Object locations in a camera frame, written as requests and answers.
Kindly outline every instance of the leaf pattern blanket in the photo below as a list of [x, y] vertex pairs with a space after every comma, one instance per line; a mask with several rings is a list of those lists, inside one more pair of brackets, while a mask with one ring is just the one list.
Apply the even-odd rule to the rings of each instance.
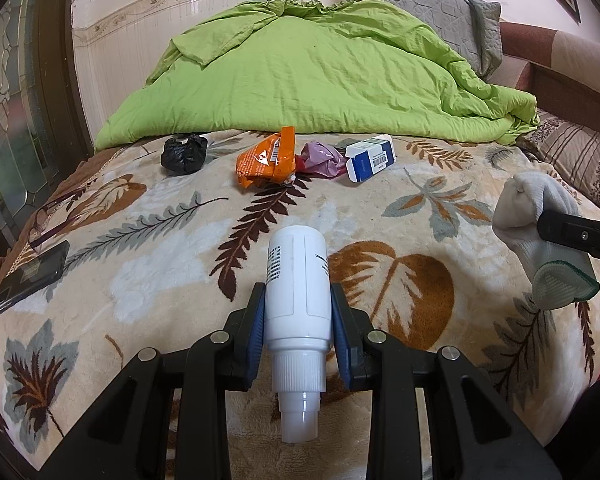
[[[290, 224], [324, 234], [331, 280], [376, 327], [419, 349], [457, 346], [547, 443], [600, 374], [600, 293], [539, 310], [491, 216], [512, 174], [559, 179], [555, 170], [518, 148], [396, 137], [397, 162], [362, 184], [299, 175], [293, 187], [239, 189], [236, 156], [259, 135], [208, 134], [205, 165], [188, 176], [160, 166], [161, 138], [100, 154], [74, 179], [79, 192], [45, 224], [68, 220], [43, 247], [69, 240], [62, 278], [0, 316], [0, 430], [17, 449], [39, 468], [140, 349], [188, 348], [221, 328], [264, 280], [270, 233]], [[302, 136], [296, 151], [311, 139], [345, 146], [357, 137]], [[600, 220], [568, 189], [583, 216]], [[7, 270], [32, 256], [21, 241]], [[227, 397], [234, 477], [362, 478], [370, 400], [344, 390], [330, 354], [318, 439], [282, 444], [265, 352], [253, 388]]]

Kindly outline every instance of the black phone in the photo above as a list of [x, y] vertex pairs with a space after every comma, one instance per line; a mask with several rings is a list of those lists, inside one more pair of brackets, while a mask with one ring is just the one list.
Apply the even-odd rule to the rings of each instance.
[[0, 314], [60, 278], [68, 252], [65, 240], [6, 276], [0, 283]]

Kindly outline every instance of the crumpled black bag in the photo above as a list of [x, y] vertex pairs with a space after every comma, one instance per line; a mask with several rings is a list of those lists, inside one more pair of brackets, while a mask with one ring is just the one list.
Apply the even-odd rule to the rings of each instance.
[[206, 139], [190, 134], [184, 140], [167, 139], [160, 163], [175, 174], [187, 175], [202, 168], [206, 158]]

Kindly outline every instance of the orange package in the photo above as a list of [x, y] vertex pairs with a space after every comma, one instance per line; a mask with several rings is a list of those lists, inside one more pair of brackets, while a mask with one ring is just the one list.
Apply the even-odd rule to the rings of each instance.
[[267, 182], [291, 184], [296, 178], [296, 129], [285, 126], [238, 155], [235, 173], [242, 187], [262, 186]]

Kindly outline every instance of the blue gripper pad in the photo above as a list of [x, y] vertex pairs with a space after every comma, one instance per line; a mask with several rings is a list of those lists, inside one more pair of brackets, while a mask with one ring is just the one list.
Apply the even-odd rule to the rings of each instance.
[[336, 299], [331, 290], [331, 323], [333, 324], [333, 347], [336, 351], [338, 360], [338, 373], [347, 390], [351, 388], [351, 359], [349, 358], [349, 348], [344, 333], [344, 324], [340, 310], [335, 307]]
[[263, 287], [247, 344], [246, 378], [249, 381], [253, 381], [258, 374], [262, 345], [264, 344], [264, 297], [265, 288]]

